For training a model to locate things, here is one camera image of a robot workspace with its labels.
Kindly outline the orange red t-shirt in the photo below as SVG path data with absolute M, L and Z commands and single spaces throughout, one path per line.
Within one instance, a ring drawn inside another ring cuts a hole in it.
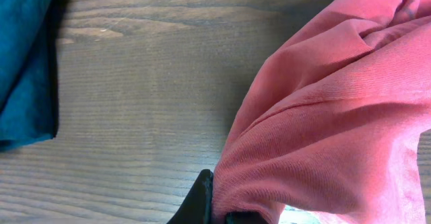
M 286 206 L 324 223 L 424 223 L 430 0 L 334 0 L 260 68 L 214 172 L 212 219 Z

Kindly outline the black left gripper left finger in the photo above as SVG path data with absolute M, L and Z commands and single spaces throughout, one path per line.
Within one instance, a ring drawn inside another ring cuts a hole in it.
M 167 224 L 210 224 L 213 173 L 202 170 L 174 216 Z

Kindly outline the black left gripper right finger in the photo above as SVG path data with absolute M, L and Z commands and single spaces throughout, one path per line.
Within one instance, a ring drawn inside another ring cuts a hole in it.
M 233 212 L 226 215 L 225 224 L 268 224 L 257 212 Z

